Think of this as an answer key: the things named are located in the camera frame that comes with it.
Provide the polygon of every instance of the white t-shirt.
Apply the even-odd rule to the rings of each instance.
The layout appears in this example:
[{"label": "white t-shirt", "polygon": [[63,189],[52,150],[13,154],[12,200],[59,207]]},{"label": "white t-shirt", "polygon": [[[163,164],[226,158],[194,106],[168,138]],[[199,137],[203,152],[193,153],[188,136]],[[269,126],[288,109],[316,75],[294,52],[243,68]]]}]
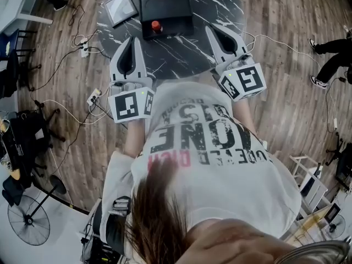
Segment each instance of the white t-shirt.
[{"label": "white t-shirt", "polygon": [[161,85],[141,155],[115,160],[131,164],[135,188],[154,160],[167,157],[178,164],[168,192],[186,210],[188,230],[207,219],[235,218],[279,238],[298,215],[301,195],[294,178],[233,119],[230,98],[214,87]]}]

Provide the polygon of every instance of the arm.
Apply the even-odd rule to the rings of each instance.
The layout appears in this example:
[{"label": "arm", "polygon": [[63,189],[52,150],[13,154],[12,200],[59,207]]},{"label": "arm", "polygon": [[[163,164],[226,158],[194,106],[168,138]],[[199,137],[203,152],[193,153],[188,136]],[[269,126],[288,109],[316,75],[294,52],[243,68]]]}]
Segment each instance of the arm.
[{"label": "arm", "polygon": [[232,102],[232,113],[234,118],[246,126],[254,135],[257,135],[247,99]]},{"label": "arm", "polygon": [[143,119],[128,123],[124,154],[136,158],[145,143],[145,122]]}]

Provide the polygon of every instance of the woman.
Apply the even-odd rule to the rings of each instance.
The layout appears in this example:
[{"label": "woman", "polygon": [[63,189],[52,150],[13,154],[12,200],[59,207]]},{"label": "woman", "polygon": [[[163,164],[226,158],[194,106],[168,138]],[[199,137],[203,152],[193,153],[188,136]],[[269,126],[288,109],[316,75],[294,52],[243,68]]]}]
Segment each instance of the woman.
[{"label": "woman", "polygon": [[162,84],[146,141],[144,122],[130,122],[109,172],[133,188],[125,253],[138,263],[273,263],[292,249],[276,238],[301,196],[261,145],[246,100],[232,107],[209,85]]}]

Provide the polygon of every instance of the black box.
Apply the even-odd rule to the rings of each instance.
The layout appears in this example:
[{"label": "black box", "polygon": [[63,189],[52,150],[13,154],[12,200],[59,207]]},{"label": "black box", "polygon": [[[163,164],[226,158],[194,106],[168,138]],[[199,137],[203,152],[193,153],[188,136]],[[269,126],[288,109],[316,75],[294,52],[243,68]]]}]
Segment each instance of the black box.
[{"label": "black box", "polygon": [[[146,40],[194,33],[189,0],[140,0],[140,15],[143,38]],[[161,24],[160,33],[152,30],[153,21]]]}]

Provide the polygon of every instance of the electric fan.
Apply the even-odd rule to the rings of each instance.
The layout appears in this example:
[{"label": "electric fan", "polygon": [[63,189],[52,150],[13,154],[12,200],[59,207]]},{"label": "electric fan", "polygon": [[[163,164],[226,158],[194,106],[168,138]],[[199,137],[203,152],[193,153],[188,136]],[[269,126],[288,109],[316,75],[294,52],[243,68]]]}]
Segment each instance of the electric fan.
[{"label": "electric fan", "polygon": [[7,215],[10,225],[15,234],[25,243],[38,246],[44,244],[50,235],[50,222],[48,215],[43,209],[43,203],[54,192],[66,194],[66,188],[62,181],[51,175],[50,183],[53,189],[38,203],[33,198],[23,195],[20,204],[8,206]]},{"label": "electric fan", "polygon": [[341,237],[346,229],[346,221],[341,215],[337,215],[326,228],[327,235],[332,239]]}]

